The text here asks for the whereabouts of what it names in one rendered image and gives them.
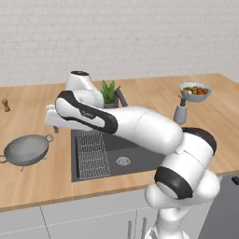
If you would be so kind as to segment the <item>dark grey dishwasher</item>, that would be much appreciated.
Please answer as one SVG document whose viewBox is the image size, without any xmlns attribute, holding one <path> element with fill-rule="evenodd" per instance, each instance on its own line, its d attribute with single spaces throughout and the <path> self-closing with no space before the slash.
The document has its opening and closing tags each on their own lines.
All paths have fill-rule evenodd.
<svg viewBox="0 0 239 239">
<path fill-rule="evenodd" d="M 199 239 L 239 239 L 239 175 L 222 178 Z"/>
</svg>

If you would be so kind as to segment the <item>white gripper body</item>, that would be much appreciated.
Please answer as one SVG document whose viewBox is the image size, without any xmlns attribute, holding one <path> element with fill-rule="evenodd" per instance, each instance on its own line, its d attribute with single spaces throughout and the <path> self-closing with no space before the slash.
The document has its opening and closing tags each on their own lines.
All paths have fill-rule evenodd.
<svg viewBox="0 0 239 239">
<path fill-rule="evenodd" d="M 60 117 L 55 109 L 55 105 L 46 106 L 45 123 L 49 126 L 54 126 L 57 128 L 64 127 L 71 130 L 91 131 L 90 127 L 83 125 L 82 123 L 72 120 L 67 121 Z"/>
</svg>

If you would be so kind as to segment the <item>dark grey sink basin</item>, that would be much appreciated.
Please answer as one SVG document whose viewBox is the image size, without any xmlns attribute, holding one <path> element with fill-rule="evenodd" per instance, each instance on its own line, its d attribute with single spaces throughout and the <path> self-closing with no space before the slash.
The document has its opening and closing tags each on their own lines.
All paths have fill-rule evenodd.
<svg viewBox="0 0 239 239">
<path fill-rule="evenodd" d="M 71 131 L 71 172 L 73 182 L 86 181 L 81 180 L 78 176 L 76 137 L 80 132 L 90 131 Z M 102 135 L 111 173 L 110 176 L 121 176 L 156 170 L 162 163 L 164 156 L 161 154 L 151 152 L 130 141 L 111 134 L 102 133 Z"/>
</svg>

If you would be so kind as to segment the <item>grey metal colander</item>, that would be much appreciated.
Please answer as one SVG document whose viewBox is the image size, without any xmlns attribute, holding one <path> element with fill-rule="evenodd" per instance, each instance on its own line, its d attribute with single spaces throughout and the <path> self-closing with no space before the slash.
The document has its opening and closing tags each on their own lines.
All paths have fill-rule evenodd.
<svg viewBox="0 0 239 239">
<path fill-rule="evenodd" d="M 19 166 L 21 171 L 26 166 L 31 166 L 43 160 L 48 153 L 49 144 L 54 140 L 52 134 L 46 136 L 40 134 L 27 134 L 12 140 L 0 155 L 4 160 L 0 163 L 9 162 Z"/>
</svg>

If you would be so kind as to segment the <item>pale blue fruit bowl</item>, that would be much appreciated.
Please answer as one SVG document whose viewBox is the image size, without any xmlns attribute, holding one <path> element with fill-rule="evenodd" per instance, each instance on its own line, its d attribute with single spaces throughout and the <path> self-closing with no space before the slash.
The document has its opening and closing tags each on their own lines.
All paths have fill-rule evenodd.
<svg viewBox="0 0 239 239">
<path fill-rule="evenodd" d="M 179 90 L 184 100 L 196 103 L 205 100 L 211 93 L 211 89 L 208 86 L 197 82 L 181 83 Z"/>
</svg>

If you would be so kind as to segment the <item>dark grey sink faucet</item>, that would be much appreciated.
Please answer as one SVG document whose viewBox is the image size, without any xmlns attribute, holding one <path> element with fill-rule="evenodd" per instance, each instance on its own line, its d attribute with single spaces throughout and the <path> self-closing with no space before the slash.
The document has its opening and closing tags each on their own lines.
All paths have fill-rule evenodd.
<svg viewBox="0 0 239 239">
<path fill-rule="evenodd" d="M 120 88 L 117 88 L 114 93 L 114 107 L 118 108 L 119 104 L 121 104 L 122 107 L 126 107 L 128 105 L 122 91 Z"/>
</svg>

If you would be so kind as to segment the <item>grey cupboard door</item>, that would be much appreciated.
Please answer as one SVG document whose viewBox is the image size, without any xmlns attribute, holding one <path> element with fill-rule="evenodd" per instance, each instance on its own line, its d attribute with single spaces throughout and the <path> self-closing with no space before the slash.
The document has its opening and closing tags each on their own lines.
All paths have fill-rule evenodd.
<svg viewBox="0 0 239 239">
<path fill-rule="evenodd" d="M 0 213 L 0 239 L 49 239 L 40 208 Z"/>
<path fill-rule="evenodd" d="M 123 192 L 41 207 L 50 239 L 127 239 L 135 193 Z"/>
<path fill-rule="evenodd" d="M 201 233 L 204 221 L 207 217 L 212 201 L 204 204 L 195 205 L 189 213 L 183 218 L 181 229 L 189 236 L 190 239 L 198 239 Z M 134 230 L 134 239 L 141 239 L 141 230 L 143 218 L 147 218 L 146 233 L 154 225 L 157 218 L 158 210 L 146 207 L 138 209 L 136 213 L 136 222 Z"/>
</svg>

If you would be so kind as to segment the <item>green potted plant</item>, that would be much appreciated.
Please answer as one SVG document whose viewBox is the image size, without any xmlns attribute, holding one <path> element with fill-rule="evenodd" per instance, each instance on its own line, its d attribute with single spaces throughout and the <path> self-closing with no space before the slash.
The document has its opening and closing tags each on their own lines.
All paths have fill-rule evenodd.
<svg viewBox="0 0 239 239">
<path fill-rule="evenodd" d="M 115 108 L 118 105 L 114 80 L 110 84 L 105 81 L 102 82 L 101 94 L 104 97 L 104 108 Z"/>
</svg>

